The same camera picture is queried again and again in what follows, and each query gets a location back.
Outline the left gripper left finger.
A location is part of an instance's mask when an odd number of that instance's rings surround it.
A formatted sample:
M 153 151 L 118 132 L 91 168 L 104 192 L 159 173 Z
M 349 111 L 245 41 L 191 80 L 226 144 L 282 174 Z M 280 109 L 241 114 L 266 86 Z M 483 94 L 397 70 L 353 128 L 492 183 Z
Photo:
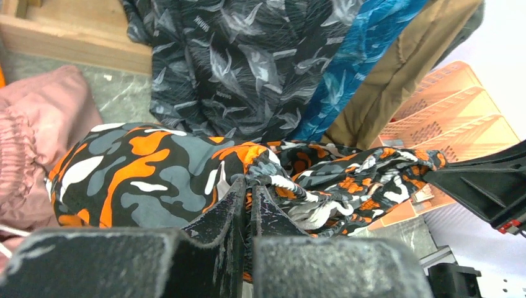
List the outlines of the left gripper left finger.
M 1 276 L 2 297 L 240 297 L 245 182 L 184 228 L 35 232 Z

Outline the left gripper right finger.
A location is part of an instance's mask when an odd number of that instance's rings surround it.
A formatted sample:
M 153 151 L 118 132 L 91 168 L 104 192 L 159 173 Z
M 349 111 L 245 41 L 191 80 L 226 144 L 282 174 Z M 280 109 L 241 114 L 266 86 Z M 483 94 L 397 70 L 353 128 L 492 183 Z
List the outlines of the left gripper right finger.
M 315 238 L 300 229 L 264 186 L 251 211 L 254 297 L 432 297 L 424 270 L 401 242 Z

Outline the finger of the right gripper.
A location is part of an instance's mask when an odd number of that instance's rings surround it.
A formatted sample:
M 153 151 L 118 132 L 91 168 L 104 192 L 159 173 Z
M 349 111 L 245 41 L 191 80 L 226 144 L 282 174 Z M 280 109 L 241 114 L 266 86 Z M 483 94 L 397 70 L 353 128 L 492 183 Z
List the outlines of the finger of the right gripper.
M 424 175 L 493 229 L 525 236 L 525 141 Z

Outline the orange camouflage shorts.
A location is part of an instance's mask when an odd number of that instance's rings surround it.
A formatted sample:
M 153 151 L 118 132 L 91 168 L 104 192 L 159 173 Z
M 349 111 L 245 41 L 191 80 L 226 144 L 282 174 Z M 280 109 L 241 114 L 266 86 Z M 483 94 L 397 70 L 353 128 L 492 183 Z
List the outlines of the orange camouflage shorts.
M 438 150 L 254 143 L 156 124 L 103 124 L 65 154 L 45 187 L 62 226 L 182 228 L 242 179 L 247 211 L 261 186 L 300 229 L 337 237 L 391 212 L 447 163 Z

